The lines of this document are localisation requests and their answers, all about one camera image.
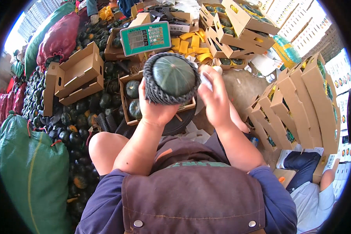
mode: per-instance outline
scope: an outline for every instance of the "apron snap button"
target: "apron snap button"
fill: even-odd
[[[255,227],[255,225],[256,225],[255,221],[251,221],[248,223],[248,226],[250,226],[250,227]]]
[[[135,220],[134,221],[134,226],[137,227],[137,228],[140,228],[141,226],[143,226],[143,222],[140,221],[140,220]]]

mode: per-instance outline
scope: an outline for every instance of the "dark jeans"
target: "dark jeans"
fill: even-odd
[[[283,162],[286,169],[296,169],[298,172],[295,174],[294,178],[290,181],[286,190],[292,193],[300,185],[309,181],[312,183],[313,172],[315,171],[321,156],[316,153],[302,153],[291,152]]]

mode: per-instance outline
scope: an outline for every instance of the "digital weighing scale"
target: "digital weighing scale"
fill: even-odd
[[[120,35],[126,57],[172,46],[168,21],[124,28]]]

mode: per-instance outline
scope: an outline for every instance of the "white shirt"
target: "white shirt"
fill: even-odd
[[[298,216],[297,234],[320,226],[329,217],[335,203],[332,183],[320,192],[318,185],[306,182],[290,195]]]

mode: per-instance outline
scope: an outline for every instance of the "green plastic bag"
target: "green plastic bag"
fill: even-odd
[[[12,66],[10,67],[10,70],[18,77],[20,78],[23,74],[23,64],[19,61],[15,61]]]
[[[14,207],[35,234],[69,234],[69,154],[52,145],[45,132],[27,129],[27,120],[10,115],[0,128],[0,176]]]
[[[38,56],[39,45],[43,41],[44,35],[54,24],[56,24],[57,21],[73,11],[75,11],[75,5],[71,2],[67,2],[50,14],[38,27],[31,38],[25,53],[26,77],[30,77],[37,66],[36,58]]]

